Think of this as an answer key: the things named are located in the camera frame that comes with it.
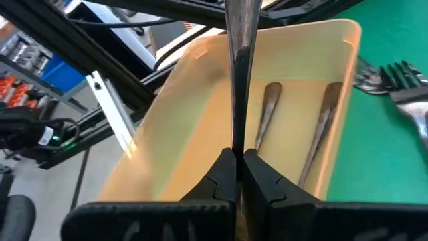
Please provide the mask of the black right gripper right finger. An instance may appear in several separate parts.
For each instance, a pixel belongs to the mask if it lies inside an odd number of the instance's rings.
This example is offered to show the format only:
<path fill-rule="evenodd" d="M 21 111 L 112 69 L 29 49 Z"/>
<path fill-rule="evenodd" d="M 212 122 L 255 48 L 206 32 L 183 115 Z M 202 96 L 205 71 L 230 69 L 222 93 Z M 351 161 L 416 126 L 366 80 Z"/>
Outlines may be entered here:
<path fill-rule="evenodd" d="M 428 205 L 324 202 L 249 149 L 243 200 L 253 241 L 428 241 Z"/>

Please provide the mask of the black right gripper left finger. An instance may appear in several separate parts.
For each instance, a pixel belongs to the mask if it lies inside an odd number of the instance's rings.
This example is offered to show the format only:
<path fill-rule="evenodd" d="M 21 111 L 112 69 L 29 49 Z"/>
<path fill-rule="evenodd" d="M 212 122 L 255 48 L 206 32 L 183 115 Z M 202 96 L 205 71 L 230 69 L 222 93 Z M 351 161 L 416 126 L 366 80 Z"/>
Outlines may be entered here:
<path fill-rule="evenodd" d="M 62 241 L 234 241 L 236 160 L 223 149 L 175 202 L 91 202 L 62 223 Z"/>

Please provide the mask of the dark metal fork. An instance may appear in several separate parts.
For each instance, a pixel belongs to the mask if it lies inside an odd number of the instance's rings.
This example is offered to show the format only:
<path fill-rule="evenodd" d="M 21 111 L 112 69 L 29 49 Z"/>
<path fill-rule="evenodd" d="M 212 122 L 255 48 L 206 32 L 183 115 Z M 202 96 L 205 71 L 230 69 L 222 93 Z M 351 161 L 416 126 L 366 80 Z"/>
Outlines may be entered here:
<path fill-rule="evenodd" d="M 428 154 L 428 78 L 404 60 L 381 67 L 380 77 L 397 110 L 415 124 Z"/>
<path fill-rule="evenodd" d="M 318 121 L 315 128 L 314 137 L 308 151 L 308 155 L 298 180 L 298 187 L 303 188 L 308 176 L 308 172 L 314 162 L 316 154 L 321 146 L 322 141 L 327 136 L 334 115 L 336 113 L 336 107 L 338 105 L 338 99 L 341 93 L 342 83 L 331 82 L 327 85 L 322 105 L 320 107 L 320 113 L 318 115 Z"/>
<path fill-rule="evenodd" d="M 225 0 L 232 104 L 232 151 L 242 179 L 251 69 L 263 0 Z"/>
<path fill-rule="evenodd" d="M 386 94 L 379 71 L 364 58 L 358 56 L 353 86 L 372 95 Z"/>
<path fill-rule="evenodd" d="M 264 90 L 263 104 L 261 108 L 261 118 L 257 130 L 257 137 L 255 140 L 255 149 L 259 152 L 270 121 L 276 109 L 278 100 L 282 93 L 282 85 L 279 82 L 270 82 Z"/>

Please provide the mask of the orange plastic bin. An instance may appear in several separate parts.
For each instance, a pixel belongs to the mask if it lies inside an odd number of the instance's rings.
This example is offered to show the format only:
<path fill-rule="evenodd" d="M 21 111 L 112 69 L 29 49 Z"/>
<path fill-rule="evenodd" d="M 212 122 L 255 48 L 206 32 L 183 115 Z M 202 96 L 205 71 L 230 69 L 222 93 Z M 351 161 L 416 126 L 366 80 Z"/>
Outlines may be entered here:
<path fill-rule="evenodd" d="M 259 155 L 297 183 L 315 133 L 324 91 L 342 90 L 330 130 L 304 189 L 326 199 L 346 118 L 362 30 L 333 19 L 258 32 L 248 100 L 245 147 L 252 148 L 265 87 L 282 93 Z M 231 146 L 231 83 L 226 35 L 194 41 L 156 97 L 104 184 L 100 201 L 177 201 Z"/>

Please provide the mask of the green table mat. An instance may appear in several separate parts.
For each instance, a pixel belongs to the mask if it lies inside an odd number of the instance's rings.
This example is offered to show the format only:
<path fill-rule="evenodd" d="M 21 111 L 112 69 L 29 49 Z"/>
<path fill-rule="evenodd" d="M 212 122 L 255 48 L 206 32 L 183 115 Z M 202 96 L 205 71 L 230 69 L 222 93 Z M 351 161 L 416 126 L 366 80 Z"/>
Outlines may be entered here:
<path fill-rule="evenodd" d="M 428 77 L 428 0 L 363 0 L 337 16 L 360 24 L 367 62 L 405 60 Z M 425 150 L 388 96 L 353 91 L 328 200 L 428 204 Z"/>

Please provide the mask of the black rounded seat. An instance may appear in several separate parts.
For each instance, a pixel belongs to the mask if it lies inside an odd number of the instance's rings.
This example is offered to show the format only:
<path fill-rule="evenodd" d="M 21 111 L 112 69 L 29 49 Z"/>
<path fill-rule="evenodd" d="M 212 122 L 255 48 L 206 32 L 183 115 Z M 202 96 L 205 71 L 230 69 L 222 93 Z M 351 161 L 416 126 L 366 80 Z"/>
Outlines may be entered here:
<path fill-rule="evenodd" d="M 9 196 L 0 227 L 0 241 L 29 241 L 35 219 L 35 204 L 29 197 Z"/>

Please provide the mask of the blue storage bin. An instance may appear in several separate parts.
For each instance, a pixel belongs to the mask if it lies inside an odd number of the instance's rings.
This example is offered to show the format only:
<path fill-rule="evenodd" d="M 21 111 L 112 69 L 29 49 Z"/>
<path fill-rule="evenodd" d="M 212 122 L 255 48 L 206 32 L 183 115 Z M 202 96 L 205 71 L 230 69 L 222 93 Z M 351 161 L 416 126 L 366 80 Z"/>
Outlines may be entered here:
<path fill-rule="evenodd" d="M 68 92 L 79 85 L 84 80 L 84 76 L 61 57 L 54 54 L 47 63 L 40 79 L 62 92 Z"/>

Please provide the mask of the shelf with orange parts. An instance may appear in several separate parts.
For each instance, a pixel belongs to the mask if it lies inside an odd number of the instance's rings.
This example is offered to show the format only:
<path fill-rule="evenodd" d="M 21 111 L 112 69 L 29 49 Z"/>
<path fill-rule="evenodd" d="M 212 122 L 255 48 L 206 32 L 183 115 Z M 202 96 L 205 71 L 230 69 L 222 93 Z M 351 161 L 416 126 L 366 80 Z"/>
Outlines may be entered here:
<path fill-rule="evenodd" d="M 43 74 L 52 57 L 50 52 L 21 31 L 3 44 L 0 54 L 37 77 Z M 4 72 L 0 74 L 0 101 L 8 107 L 26 106 L 36 110 L 48 105 L 51 98 L 34 85 Z"/>

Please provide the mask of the white metal bracket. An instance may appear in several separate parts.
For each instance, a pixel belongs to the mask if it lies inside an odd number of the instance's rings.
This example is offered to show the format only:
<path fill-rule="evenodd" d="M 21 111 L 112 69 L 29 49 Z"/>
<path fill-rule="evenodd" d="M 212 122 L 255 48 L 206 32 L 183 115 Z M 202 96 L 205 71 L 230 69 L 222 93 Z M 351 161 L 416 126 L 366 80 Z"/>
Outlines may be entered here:
<path fill-rule="evenodd" d="M 107 118 L 121 148 L 126 151 L 135 134 L 134 124 L 122 100 L 109 79 L 98 71 L 85 77 L 98 104 Z"/>

